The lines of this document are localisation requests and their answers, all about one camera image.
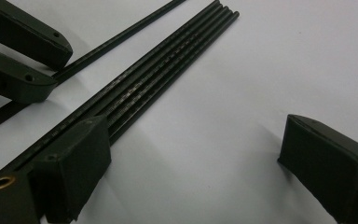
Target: black metal rod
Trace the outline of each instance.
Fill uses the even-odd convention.
[[[119,44],[130,38],[131,36],[135,35],[139,31],[144,29],[147,25],[157,20],[158,18],[162,17],[167,12],[169,12],[170,10],[177,7],[183,2],[185,2],[185,0],[171,1],[170,3],[156,10],[155,12],[148,15],[144,19],[136,22],[130,28],[126,29],[120,34],[104,42],[98,48],[92,50],[91,52],[87,53],[83,57],[79,58],[78,60],[64,67],[60,72],[54,74],[53,77],[58,80],[60,85],[65,80],[67,80],[68,78],[74,76],[76,73],[81,71],[83,68],[87,67],[91,63],[101,58],[105,53],[109,52],[111,49],[115,48],[116,46],[118,46]],[[28,106],[27,104],[20,104],[14,101],[11,101],[6,105],[3,105],[2,107],[0,107],[0,124],[13,117],[27,106]]]
[[[160,79],[153,79],[154,84],[150,88],[145,88],[143,92],[133,96],[127,105],[123,106],[123,111],[115,113],[108,119],[110,142],[113,145],[116,140],[135,122],[158,97],[168,89],[168,87],[181,75],[185,70],[197,60],[197,58],[220,36],[228,26],[234,22],[239,13],[227,14],[222,20],[217,21],[215,25],[204,37],[196,40],[193,45],[186,50],[176,63],[170,65],[162,74]]]
[[[222,6],[216,6],[212,11],[206,13],[202,18],[196,20],[191,27],[186,29],[180,36],[178,36],[170,45],[161,49],[159,53],[155,54],[148,62],[146,62],[139,69],[131,73],[131,81],[124,84],[121,83],[120,86],[117,85],[114,91],[106,94],[102,101],[93,106],[93,109],[87,114],[82,116],[81,119],[89,118],[90,116],[101,115],[104,113],[111,113],[114,110],[112,106],[112,101],[119,99],[118,101],[124,101],[126,97],[131,95],[139,86],[142,85],[151,74],[156,73],[156,67],[162,68],[164,64],[167,63],[169,57],[176,52],[177,48],[183,43],[185,43],[190,36],[199,32],[199,28],[206,27],[212,24],[213,21],[217,20],[221,15],[223,15]]]
[[[20,154],[15,160],[9,163],[6,167],[4,167],[0,173],[4,171],[18,171],[23,165],[26,165],[28,161],[30,161],[34,156],[36,156],[44,147],[46,147],[49,143],[54,141],[60,134],[62,134],[65,130],[70,128],[73,124],[79,121],[79,118],[84,118],[83,116],[88,113],[99,101],[104,99],[104,96],[111,91],[117,91],[117,86],[121,85],[122,81],[125,80],[128,76],[130,76],[134,71],[136,71],[140,66],[149,62],[149,60],[153,59],[154,56],[160,52],[162,49],[165,49],[167,45],[170,45],[173,40],[177,38],[177,36],[181,35],[183,32],[186,32],[188,27],[197,23],[198,20],[201,20],[206,14],[211,13],[214,8],[219,6],[218,1],[214,1],[205,9],[203,9],[198,15],[196,15],[193,19],[175,31],[172,35],[163,40],[159,45],[150,50],[143,58],[141,58],[138,62],[133,64],[129,69],[123,72],[121,75],[116,77],[111,83],[97,92],[93,97],[91,97],[85,104],[79,107],[74,113],[69,115],[65,120],[60,122],[57,126],[55,126],[51,131],[46,133],[42,138],[36,141],[33,145],[31,145],[28,149]]]
[[[204,39],[205,35],[208,35],[220,22],[229,16],[229,13],[228,8],[225,7],[213,15],[195,34],[177,46],[170,54],[167,54],[165,58],[161,59],[157,66],[147,71],[145,76],[134,82],[132,86],[128,88],[127,92],[121,94],[120,97],[116,98],[98,115],[106,114],[108,116],[109,126],[113,125],[136,103],[136,99],[139,99],[146,94],[147,91],[153,89],[153,85],[157,81],[169,74],[172,69],[190,53],[188,50],[189,47],[192,49],[196,47],[192,45],[193,42],[199,42],[200,39]]]

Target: white background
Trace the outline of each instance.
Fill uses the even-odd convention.
[[[169,1],[10,2],[65,35],[72,62]],[[211,2],[186,1],[2,124],[0,168]],[[288,114],[358,141],[358,1],[222,3],[240,18],[112,146],[77,223],[336,223],[276,160]]]

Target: mounting hole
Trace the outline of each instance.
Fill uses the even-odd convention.
[[[7,188],[16,181],[16,177],[13,175],[0,177],[0,189]]]
[[[26,75],[26,76],[25,76],[25,80],[27,80],[27,81],[34,81],[34,77],[31,76],[31,75]]]

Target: white table surface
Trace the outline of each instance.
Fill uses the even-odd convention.
[[[9,2],[64,34],[72,62],[169,1]],[[0,168],[211,2],[184,2],[2,124]],[[358,1],[221,2],[240,18],[112,146],[77,223],[336,223],[276,160],[288,114],[358,141]]]

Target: rod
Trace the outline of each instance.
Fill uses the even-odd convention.
[[[238,17],[239,13],[229,13],[218,21],[217,25],[211,29],[208,34],[198,39],[185,53],[176,60],[176,63],[170,65],[162,74],[160,79],[153,79],[153,86],[140,91],[138,95],[133,96],[133,100],[127,105],[123,105],[121,113],[115,113],[111,118],[108,117],[109,134],[111,145],[135,122],[148,107],[150,107],[158,97],[165,92],[168,87],[180,76],[185,70],[197,60],[197,58],[220,36],[232,22]]]
[[[148,15],[147,17],[143,18],[142,20],[136,22],[130,28],[124,30],[120,34],[114,36],[113,38],[109,39],[108,41],[101,44],[96,49],[90,51],[86,55],[82,56],[81,58],[77,59],[73,63],[69,64],[68,66],[64,67],[60,72],[57,72],[52,77],[58,80],[59,85],[66,81],[68,78],[74,76],[76,73],[81,71],[83,68],[87,67],[91,63],[95,62],[99,58],[101,58],[105,53],[109,52],[111,49],[115,48],[131,36],[135,35],[142,29],[144,29],[147,25],[152,23],[153,21],[159,19],[181,3],[185,2],[185,0],[173,0],[170,3],[166,4],[165,6],[159,8],[152,14]],[[28,104],[21,104],[14,101],[7,103],[0,107],[0,124],[5,122],[6,120],[10,119],[24,108],[26,108]]]
[[[199,14],[197,14],[193,19],[188,21],[185,25],[180,27],[177,31],[175,31],[172,35],[163,40],[160,44],[150,50],[144,57],[142,57],[138,62],[133,64],[130,68],[124,71],[121,75],[116,77],[112,82],[102,88],[99,92],[97,92],[93,97],[91,97],[85,104],[79,107],[75,112],[69,115],[65,120],[60,122],[57,126],[55,126],[51,131],[46,133],[42,138],[36,141],[33,145],[31,145],[28,149],[20,154],[16,159],[10,162],[6,167],[4,167],[1,172],[11,170],[18,171],[22,168],[22,166],[26,165],[28,161],[30,161],[34,156],[36,156],[44,147],[46,147],[49,143],[54,141],[61,133],[70,128],[73,124],[79,121],[85,113],[89,112],[99,101],[101,101],[106,94],[111,91],[117,91],[117,86],[125,80],[128,76],[130,76],[134,71],[136,71],[139,67],[149,62],[149,60],[153,60],[153,57],[156,53],[165,49],[167,45],[170,45],[173,40],[177,38],[180,34],[183,34],[187,31],[187,29],[197,23],[198,20],[202,19],[206,14],[210,13],[214,8],[218,7],[219,2],[214,1],[205,9],[203,9]]]

